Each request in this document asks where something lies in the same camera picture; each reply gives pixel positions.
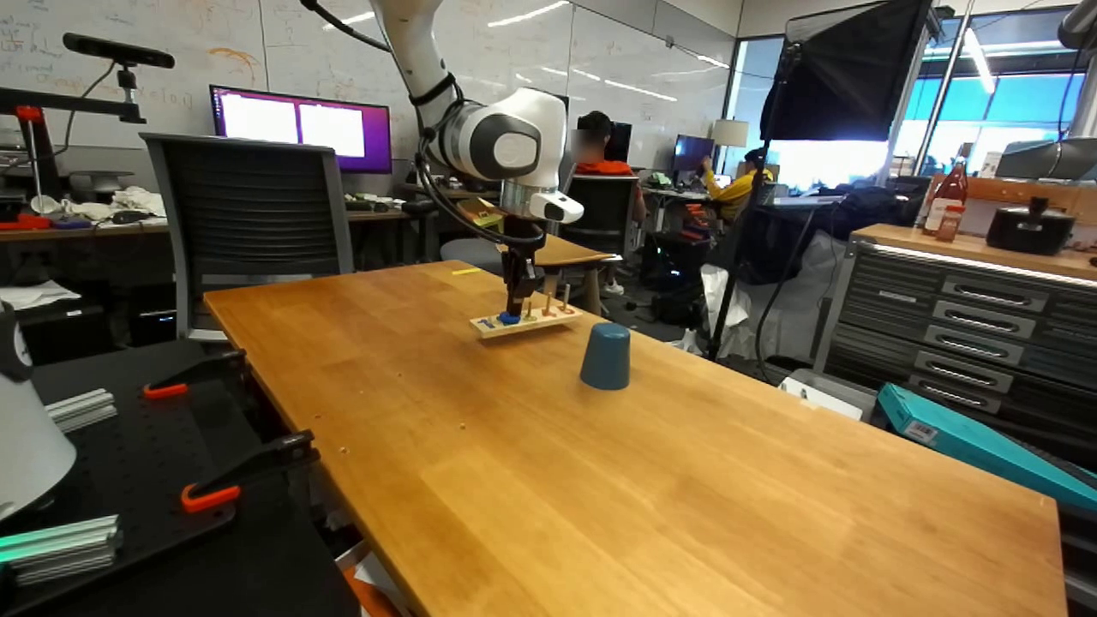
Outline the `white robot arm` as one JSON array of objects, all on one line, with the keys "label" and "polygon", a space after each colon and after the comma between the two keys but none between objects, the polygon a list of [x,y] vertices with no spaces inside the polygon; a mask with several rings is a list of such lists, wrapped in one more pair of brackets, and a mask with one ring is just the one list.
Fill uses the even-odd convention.
[{"label": "white robot arm", "polygon": [[505,100],[469,100],[435,43],[444,0],[369,0],[420,121],[420,174],[444,163],[464,180],[496,180],[505,222],[486,230],[500,243],[508,300],[505,322],[518,322],[537,288],[534,254],[547,222],[575,222],[583,206],[560,185],[567,153],[567,104],[541,89],[515,89]]}]

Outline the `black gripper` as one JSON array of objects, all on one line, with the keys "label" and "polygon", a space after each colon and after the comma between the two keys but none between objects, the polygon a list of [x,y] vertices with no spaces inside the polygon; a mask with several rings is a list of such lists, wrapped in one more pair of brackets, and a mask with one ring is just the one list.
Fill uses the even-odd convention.
[{"label": "black gripper", "polygon": [[505,218],[505,284],[508,284],[508,319],[534,311],[534,254],[547,248],[547,225],[537,218],[508,215]]}]

